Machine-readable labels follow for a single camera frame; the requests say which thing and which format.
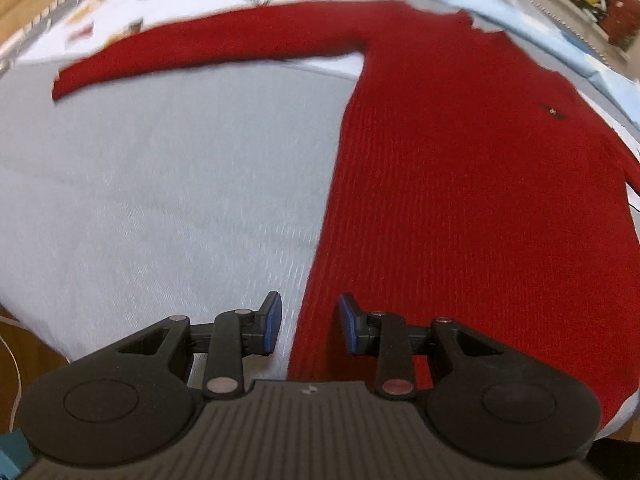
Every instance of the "red sweater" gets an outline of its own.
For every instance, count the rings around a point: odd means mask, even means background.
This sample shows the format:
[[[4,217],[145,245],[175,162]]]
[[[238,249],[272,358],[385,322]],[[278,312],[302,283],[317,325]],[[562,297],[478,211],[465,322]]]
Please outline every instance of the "red sweater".
[[[137,74],[359,50],[289,365],[359,378],[335,304],[449,316],[578,377],[606,423],[640,378],[640,166],[562,76],[503,32],[392,1],[306,2],[172,23],[63,70],[54,99]],[[422,383],[426,368],[420,361]]]

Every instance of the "light blue fabric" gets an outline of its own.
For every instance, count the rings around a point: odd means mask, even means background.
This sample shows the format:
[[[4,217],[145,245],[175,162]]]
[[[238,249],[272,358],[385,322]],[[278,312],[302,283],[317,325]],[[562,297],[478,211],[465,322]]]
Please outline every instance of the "light blue fabric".
[[[437,0],[468,10],[524,38],[587,78],[637,128],[640,128],[640,87],[597,61],[549,23],[522,12],[515,0]]]

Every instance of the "red cloth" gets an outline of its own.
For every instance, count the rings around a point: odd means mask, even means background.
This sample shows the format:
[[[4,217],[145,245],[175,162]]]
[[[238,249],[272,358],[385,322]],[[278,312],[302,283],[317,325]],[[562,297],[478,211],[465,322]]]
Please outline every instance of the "red cloth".
[[[640,191],[640,166],[562,76],[471,24],[390,1],[240,10],[121,40],[63,70],[53,97],[153,70],[361,50],[290,378],[371,372],[335,319],[350,291],[366,310],[453,317],[564,370],[607,422],[640,378],[625,190]]]

